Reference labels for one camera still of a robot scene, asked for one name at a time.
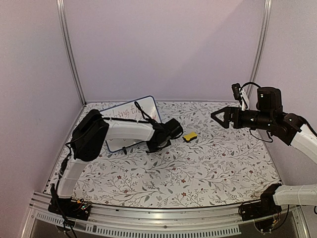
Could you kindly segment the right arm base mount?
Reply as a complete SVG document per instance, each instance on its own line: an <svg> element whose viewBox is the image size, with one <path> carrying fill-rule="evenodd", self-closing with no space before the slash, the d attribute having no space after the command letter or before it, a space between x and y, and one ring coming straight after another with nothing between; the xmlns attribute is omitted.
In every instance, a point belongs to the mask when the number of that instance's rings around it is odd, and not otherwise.
<svg viewBox="0 0 317 238"><path fill-rule="evenodd" d="M271 198L261 199L257 202L244 202L238 208L238 213L243 221L262 218L277 214L282 211Z"/></svg>

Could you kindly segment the blue framed whiteboard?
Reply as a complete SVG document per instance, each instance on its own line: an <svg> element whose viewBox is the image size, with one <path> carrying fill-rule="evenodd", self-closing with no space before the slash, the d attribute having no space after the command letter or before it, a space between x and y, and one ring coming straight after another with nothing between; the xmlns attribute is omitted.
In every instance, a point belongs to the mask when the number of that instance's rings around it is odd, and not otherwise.
<svg viewBox="0 0 317 238"><path fill-rule="evenodd" d="M130 102L121 103L116 106L111 106L106 109L100 110L100 113L104 117L108 118L123 118L123 119L134 119L137 121L143 120L141 112L136 108L134 101L137 101L141 106L142 110L149 116L155 119L157 122L161 122L159 111L156 105L156 101L153 96L146 96L143 98L135 99ZM117 152L123 147L128 148L134 145L142 143L141 140L137 139L112 139L106 140L106 145L109 152Z"/></svg>

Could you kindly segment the yellow whiteboard eraser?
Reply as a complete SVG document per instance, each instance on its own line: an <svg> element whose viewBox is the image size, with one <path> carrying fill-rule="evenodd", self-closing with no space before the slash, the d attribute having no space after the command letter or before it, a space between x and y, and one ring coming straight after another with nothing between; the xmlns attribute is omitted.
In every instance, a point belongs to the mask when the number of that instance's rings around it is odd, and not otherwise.
<svg viewBox="0 0 317 238"><path fill-rule="evenodd" d="M197 134L195 132L191 132L189 134L186 134L183 136L183 140L186 142L186 143L189 143L191 141L193 141L194 139L197 138Z"/></svg>

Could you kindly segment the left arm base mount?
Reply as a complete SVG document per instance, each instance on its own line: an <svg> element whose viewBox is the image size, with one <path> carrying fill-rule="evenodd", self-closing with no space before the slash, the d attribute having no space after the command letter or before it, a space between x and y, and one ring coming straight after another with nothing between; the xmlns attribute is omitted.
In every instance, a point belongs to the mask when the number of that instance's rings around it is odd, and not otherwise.
<svg viewBox="0 0 317 238"><path fill-rule="evenodd" d="M83 199L52 198L48 211L58 215L65 215L68 218L87 221L91 212L91 202Z"/></svg>

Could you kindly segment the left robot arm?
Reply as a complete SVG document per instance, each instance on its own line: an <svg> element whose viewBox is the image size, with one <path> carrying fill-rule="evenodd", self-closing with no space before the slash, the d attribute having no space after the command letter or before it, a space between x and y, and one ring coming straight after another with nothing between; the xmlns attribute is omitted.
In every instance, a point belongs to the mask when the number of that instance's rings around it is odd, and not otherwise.
<svg viewBox="0 0 317 238"><path fill-rule="evenodd" d="M172 140L183 134L183 128L176 119L158 122L137 101L134 105L141 112L142 120L103 117L99 110L93 109L74 129L70 142L65 144L69 153L61 164L58 181L51 185L52 198L56 199L54 206L61 214L70 215L74 210L68 199L83 169L99 156L106 140L140 140L146 143L146 153L150 154L170 146Z"/></svg>

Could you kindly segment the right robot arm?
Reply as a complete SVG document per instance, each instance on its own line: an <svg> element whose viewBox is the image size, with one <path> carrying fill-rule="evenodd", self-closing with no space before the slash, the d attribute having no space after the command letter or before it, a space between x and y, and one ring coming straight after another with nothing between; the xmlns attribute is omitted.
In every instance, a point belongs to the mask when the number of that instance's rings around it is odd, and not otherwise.
<svg viewBox="0 0 317 238"><path fill-rule="evenodd" d="M250 110L244 87L236 83L231 86L234 99L240 106L227 106L211 113L211 118L223 128L248 128L267 132L269 142L275 136L303 154L313 162L317 160L317 133L302 116L283 111L281 91L274 87L257 87L257 104ZM258 202L246 202L239 207L243 221L280 213L283 205L317 205L317 186L282 185L274 183L260 195Z"/></svg>

